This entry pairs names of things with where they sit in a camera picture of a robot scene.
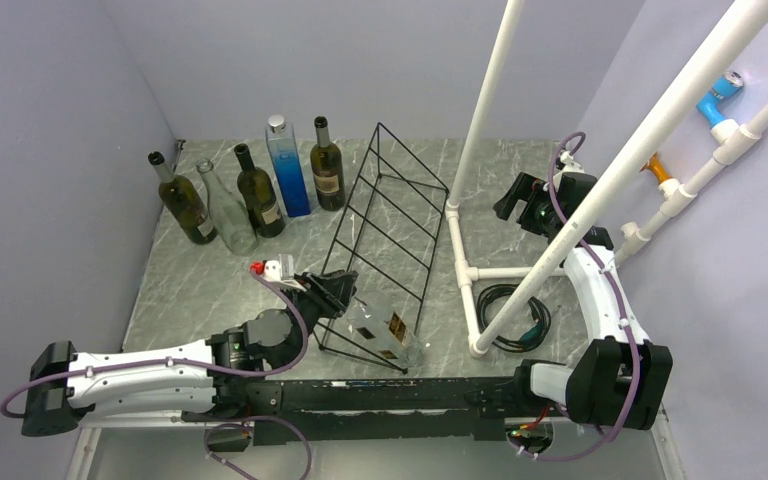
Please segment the clear square liquor bottle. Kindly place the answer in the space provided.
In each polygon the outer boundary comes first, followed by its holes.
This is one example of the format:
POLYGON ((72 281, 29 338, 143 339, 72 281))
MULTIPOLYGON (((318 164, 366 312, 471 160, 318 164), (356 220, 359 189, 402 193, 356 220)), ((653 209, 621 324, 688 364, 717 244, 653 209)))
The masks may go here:
POLYGON ((345 319, 361 344, 380 357, 401 368, 417 367, 422 362, 422 345, 389 296, 359 291, 352 298, 345 319))

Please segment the dark labelled wine bottle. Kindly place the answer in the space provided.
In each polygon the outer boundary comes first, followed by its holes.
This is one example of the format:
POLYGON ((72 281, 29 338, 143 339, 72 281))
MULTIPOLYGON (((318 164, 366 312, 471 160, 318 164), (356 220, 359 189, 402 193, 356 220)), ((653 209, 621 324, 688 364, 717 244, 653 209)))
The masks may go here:
POLYGON ((314 187, 319 205, 327 211, 339 211, 346 203, 342 153, 332 141, 325 116, 314 119, 316 144, 310 152, 314 187))

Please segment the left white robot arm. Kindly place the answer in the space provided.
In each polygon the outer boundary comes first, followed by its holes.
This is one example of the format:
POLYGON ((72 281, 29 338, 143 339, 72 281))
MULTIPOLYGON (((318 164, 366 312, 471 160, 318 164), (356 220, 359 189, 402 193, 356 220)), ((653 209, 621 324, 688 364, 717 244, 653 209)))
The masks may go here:
POLYGON ((337 319, 356 292, 357 272, 286 273, 279 261, 254 262, 252 278, 284 306, 205 340, 118 354, 79 352, 70 341, 49 344, 28 383, 0 412, 21 421, 25 437, 77 429, 86 418, 181 410, 232 420, 248 409, 247 383, 294 368, 322 319, 337 319))

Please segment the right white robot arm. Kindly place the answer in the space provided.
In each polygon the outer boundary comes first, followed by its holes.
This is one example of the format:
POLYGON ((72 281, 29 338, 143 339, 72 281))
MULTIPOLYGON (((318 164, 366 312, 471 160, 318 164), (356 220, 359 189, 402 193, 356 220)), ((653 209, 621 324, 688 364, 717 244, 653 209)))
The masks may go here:
MULTIPOLYGON (((595 186, 596 177, 563 173, 553 185, 518 174, 493 210, 509 218, 518 202, 525 208, 517 222, 526 231, 553 240, 595 186)), ((655 422, 673 366, 669 349, 652 343, 633 316, 613 269, 614 245, 608 231, 591 227, 562 263, 573 285, 589 345, 574 367, 525 360, 517 368, 511 401, 517 411, 534 415, 548 403, 565 406, 578 423, 612 426, 627 394, 635 392, 624 427, 648 430, 655 422)))

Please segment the clear empty glass bottle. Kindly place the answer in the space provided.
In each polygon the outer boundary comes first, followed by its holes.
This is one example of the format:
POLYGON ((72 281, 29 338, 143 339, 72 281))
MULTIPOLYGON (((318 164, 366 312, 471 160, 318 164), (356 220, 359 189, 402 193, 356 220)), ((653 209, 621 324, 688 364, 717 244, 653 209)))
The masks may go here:
POLYGON ((206 187, 209 215, 222 242, 234 255, 249 255, 258 246, 258 237, 245 204, 225 186, 210 159, 200 159, 196 169, 206 187))

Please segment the dark green wine bottle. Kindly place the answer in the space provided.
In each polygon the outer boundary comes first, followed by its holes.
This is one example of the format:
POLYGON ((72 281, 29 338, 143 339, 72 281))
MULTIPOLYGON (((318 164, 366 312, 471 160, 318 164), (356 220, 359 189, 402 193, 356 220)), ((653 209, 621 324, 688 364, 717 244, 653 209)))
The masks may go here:
POLYGON ((254 164, 247 144, 237 144, 233 151, 241 168, 237 188, 256 233, 264 238, 279 236, 286 223, 269 175, 254 164))

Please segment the blue square glass bottle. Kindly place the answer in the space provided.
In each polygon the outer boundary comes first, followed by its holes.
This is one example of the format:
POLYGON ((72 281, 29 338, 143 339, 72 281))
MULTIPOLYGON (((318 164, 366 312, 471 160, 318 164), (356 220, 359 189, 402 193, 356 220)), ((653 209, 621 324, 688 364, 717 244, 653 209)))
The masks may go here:
POLYGON ((309 215, 311 207, 293 124, 282 115, 270 116, 265 127, 265 139, 287 215, 309 215))

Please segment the green wine bottle far left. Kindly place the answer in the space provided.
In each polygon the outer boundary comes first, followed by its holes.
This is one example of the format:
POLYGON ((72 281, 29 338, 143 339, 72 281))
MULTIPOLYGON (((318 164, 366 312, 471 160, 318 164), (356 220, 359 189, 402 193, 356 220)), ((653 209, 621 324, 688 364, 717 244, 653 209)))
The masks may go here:
POLYGON ((176 174, 159 151, 147 155, 160 183, 158 195, 187 238, 196 245, 206 245, 217 236, 206 205, 192 182, 176 174))

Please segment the orange pipe fitting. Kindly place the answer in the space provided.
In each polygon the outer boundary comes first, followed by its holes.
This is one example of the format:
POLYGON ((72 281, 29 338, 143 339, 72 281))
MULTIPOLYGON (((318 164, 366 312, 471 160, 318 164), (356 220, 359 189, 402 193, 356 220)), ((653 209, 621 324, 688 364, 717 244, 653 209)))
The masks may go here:
POLYGON ((641 168, 641 170, 650 172, 655 177, 658 184, 662 184, 672 179, 672 176, 667 172, 667 170, 661 163, 660 155, 658 152, 655 152, 650 157, 650 159, 641 168))

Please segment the blue pipe fitting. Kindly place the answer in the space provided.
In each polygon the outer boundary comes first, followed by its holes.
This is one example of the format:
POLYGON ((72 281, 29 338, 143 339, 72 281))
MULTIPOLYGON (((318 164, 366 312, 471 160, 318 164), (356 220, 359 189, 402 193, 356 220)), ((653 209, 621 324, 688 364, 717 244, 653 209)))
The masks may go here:
POLYGON ((719 111, 719 104, 734 96, 744 86, 742 76, 736 71, 724 72, 697 102, 697 111, 711 128, 726 120, 719 111))

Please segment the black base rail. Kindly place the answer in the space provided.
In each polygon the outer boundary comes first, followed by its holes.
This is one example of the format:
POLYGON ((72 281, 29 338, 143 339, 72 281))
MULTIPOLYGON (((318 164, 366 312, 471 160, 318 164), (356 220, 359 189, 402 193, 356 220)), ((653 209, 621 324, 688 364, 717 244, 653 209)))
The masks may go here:
POLYGON ((544 417, 546 401, 510 377, 234 381, 185 423, 242 421, 256 446, 314 441, 467 437, 501 441, 544 417))

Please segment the aluminium frame rail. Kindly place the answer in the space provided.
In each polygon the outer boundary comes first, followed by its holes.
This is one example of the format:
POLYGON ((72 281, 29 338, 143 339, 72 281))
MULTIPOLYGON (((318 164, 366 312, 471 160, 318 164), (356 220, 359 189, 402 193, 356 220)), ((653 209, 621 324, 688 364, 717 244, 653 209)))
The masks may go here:
POLYGON ((181 410, 196 400, 197 388, 177 387, 117 395, 99 403, 80 424, 80 433, 66 479, 87 479, 104 429, 160 429, 171 427, 181 410))

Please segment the white PVC pipe frame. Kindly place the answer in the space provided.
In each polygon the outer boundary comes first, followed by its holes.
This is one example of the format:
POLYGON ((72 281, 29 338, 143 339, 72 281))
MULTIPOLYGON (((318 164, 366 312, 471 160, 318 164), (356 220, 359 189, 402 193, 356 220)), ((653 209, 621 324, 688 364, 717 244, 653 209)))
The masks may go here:
POLYGON ((521 1, 510 1, 504 9, 445 209, 456 257, 455 271, 458 287, 464 301, 468 348, 474 358, 480 358, 487 353, 494 338, 512 321, 515 309, 522 307, 527 299, 555 273, 562 258, 573 249, 575 242, 582 239, 585 231, 605 212, 619 189, 633 177, 634 173, 676 129, 683 116, 702 98, 705 90, 713 85, 717 75, 737 58, 768 23, 768 1, 735 1, 729 6, 608 164, 592 193, 573 214, 570 223, 561 229, 558 238, 550 243, 536 264, 524 269, 524 279, 507 304, 503 306, 498 319, 485 331, 480 331, 472 304, 472 282, 467 274, 468 262, 463 251, 459 205, 481 131, 523 10, 524 4, 521 1))

